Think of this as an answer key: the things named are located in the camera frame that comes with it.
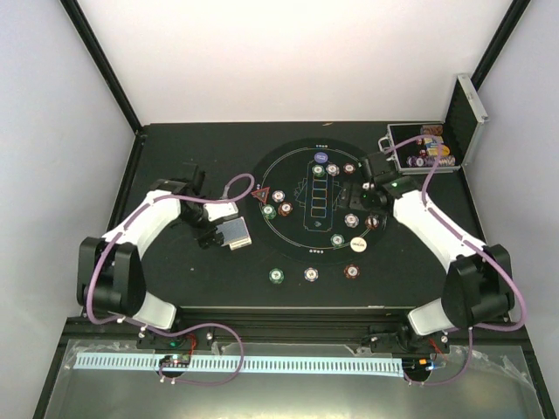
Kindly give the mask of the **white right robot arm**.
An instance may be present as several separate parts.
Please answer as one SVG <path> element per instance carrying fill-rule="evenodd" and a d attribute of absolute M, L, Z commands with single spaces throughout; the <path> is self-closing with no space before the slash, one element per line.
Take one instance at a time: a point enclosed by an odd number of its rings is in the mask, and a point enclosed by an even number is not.
<path fill-rule="evenodd" d="M 510 312 L 516 303 L 506 249 L 488 246 L 438 208 L 427 193 L 432 172 L 419 185 L 398 172 L 382 151 L 364 156 L 358 168 L 365 184 L 359 203 L 366 210 L 391 213 L 445 269 L 441 297 L 407 314 L 409 322 L 397 329 L 399 346 L 416 352 L 432 333 L 474 326 L 498 330 L 488 322 Z"/>

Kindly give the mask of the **red poker chip stack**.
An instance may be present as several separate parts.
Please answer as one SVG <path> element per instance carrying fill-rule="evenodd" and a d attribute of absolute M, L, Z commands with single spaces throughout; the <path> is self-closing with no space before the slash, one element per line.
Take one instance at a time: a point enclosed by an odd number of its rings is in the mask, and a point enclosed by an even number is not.
<path fill-rule="evenodd" d="M 344 268 L 344 276 L 348 279 L 356 279 L 360 275 L 360 268 L 355 264 L 348 264 Z"/>

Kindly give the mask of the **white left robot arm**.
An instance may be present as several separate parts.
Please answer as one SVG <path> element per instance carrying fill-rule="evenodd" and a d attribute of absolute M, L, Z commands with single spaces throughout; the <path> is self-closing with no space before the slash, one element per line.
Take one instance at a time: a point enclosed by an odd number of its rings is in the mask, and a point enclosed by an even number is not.
<path fill-rule="evenodd" d="M 89 320 L 101 325 L 131 319 L 157 328 L 168 348 L 187 339 L 187 326 L 176 319 L 177 308 L 147 290 L 141 259 L 159 234 L 176 220 L 187 223 L 198 245 L 221 245 L 224 238 L 210 220 L 201 195 L 204 174 L 159 180 L 130 216 L 103 237 L 88 237 L 79 247 L 77 300 Z"/>

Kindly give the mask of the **green poker chip stack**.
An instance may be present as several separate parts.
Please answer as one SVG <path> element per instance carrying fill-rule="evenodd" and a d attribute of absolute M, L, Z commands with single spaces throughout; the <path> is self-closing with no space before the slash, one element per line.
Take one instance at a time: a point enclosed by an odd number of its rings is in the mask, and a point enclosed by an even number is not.
<path fill-rule="evenodd" d="M 272 284 L 279 285 L 284 279 L 284 272 L 279 268 L 273 268 L 269 271 L 268 278 Z"/>

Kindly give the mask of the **blue poker chip stack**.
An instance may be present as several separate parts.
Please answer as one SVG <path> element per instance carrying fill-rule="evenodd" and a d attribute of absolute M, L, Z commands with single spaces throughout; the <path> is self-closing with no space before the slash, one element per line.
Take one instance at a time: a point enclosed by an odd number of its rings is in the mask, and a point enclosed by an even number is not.
<path fill-rule="evenodd" d="M 318 277 L 319 272 L 315 268 L 309 267 L 304 271 L 304 279 L 308 282 L 314 282 Z"/>

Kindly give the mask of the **purple blind button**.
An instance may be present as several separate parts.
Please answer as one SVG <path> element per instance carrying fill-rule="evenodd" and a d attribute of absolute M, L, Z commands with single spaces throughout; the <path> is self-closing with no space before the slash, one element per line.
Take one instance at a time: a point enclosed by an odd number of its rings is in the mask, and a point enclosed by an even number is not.
<path fill-rule="evenodd" d="M 314 161 L 318 164 L 325 164 L 328 162 L 328 155 L 322 151 L 314 155 Z"/>

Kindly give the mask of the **white dealer button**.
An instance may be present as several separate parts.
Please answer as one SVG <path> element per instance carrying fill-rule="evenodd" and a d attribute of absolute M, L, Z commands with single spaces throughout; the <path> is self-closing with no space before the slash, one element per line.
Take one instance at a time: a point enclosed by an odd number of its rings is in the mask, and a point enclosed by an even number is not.
<path fill-rule="evenodd" d="M 353 237 L 349 242 L 350 249 L 356 253 L 365 252 L 367 249 L 367 241 L 363 237 Z"/>

